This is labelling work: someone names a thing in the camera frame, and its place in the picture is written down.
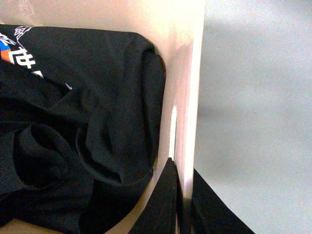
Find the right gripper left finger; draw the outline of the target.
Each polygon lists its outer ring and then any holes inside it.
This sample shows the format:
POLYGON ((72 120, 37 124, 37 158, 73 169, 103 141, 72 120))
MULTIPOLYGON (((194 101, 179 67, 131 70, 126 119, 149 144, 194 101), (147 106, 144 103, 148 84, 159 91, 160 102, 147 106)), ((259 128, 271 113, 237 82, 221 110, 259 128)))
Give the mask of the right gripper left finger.
POLYGON ((129 233, 174 234, 176 232, 177 170, 169 158, 148 203, 129 233))

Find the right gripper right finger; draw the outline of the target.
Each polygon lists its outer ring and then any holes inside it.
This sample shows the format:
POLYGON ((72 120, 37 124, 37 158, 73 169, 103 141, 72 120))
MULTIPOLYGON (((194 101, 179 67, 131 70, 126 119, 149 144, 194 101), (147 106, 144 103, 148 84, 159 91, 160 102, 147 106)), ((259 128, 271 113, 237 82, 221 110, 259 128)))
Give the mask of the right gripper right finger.
POLYGON ((196 234, 253 234, 194 170, 192 224, 196 234))

